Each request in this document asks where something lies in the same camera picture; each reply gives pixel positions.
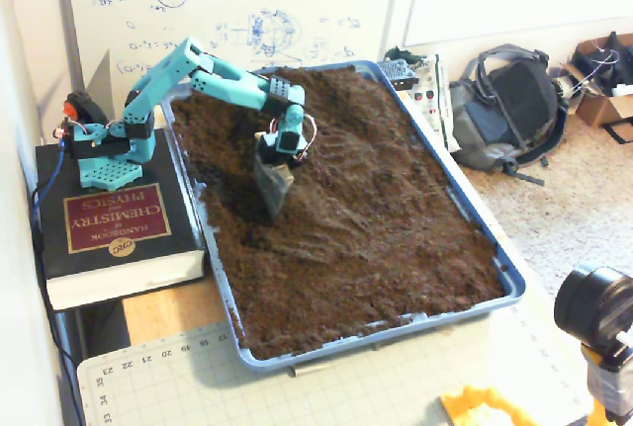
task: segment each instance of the crc handbook of chemistry and physics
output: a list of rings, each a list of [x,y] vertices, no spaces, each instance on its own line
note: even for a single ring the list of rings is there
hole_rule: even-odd
[[[169,133],[156,131],[143,175],[123,189],[82,189],[75,160],[61,170],[41,205],[50,303],[65,310],[172,286],[203,276],[205,244],[193,198]],[[36,150],[40,180],[56,144]]]

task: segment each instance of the cardboard box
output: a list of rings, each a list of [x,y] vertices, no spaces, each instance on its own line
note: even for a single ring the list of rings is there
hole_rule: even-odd
[[[618,35],[617,38],[623,45],[633,45],[633,34],[622,34]],[[595,52],[596,45],[600,47],[604,46],[607,39],[608,38],[600,38],[584,41],[577,45],[576,51],[583,55],[590,54]],[[579,81],[585,78],[573,65],[565,65],[565,68]],[[624,118],[633,117],[633,95],[606,97],[597,85],[593,83],[589,83],[587,88],[588,91],[583,96],[576,110],[576,115],[581,117],[590,127],[597,128],[605,123],[618,122]]]

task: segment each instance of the gray backpack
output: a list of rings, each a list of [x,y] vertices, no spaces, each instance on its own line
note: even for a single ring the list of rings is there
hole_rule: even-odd
[[[490,56],[508,62],[490,74]],[[451,82],[453,134],[461,150],[455,160],[484,171],[504,172],[529,182],[544,182],[517,170],[541,160],[563,138],[569,103],[547,75],[548,55],[504,44],[469,63],[460,80]],[[475,80],[470,80],[473,69]]]

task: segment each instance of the soil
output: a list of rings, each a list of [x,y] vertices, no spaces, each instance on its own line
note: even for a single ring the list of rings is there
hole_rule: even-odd
[[[277,75],[305,88],[318,134],[274,220],[252,176],[253,135],[269,119],[199,93],[173,102],[190,175],[207,184],[209,222],[220,228],[241,343],[255,358],[504,296],[495,247],[459,215],[387,89],[349,67]]]

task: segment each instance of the cutting mat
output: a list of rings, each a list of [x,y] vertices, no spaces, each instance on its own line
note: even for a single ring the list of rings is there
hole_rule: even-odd
[[[588,411],[585,373],[524,301],[476,320],[288,372],[255,374],[225,322],[78,369],[87,425],[444,425],[438,395],[496,386],[543,425]]]

